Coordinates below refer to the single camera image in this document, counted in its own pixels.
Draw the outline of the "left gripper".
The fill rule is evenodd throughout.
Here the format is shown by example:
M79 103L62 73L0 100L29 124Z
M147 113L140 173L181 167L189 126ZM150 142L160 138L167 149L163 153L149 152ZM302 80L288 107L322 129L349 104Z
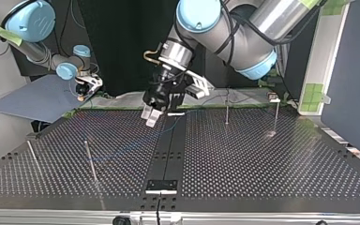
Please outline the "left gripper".
M178 68L167 69L164 66L156 66L153 70L152 79L144 92L141 118L146 120L146 125L153 128L162 112L170 105L170 93L180 82L185 72Z

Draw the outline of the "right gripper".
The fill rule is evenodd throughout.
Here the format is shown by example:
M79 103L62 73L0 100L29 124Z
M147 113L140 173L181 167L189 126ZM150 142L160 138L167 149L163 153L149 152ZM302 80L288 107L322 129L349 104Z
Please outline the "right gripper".
M78 94L77 99L80 102L85 101L85 97L89 92L89 84L84 81L76 81L76 93Z

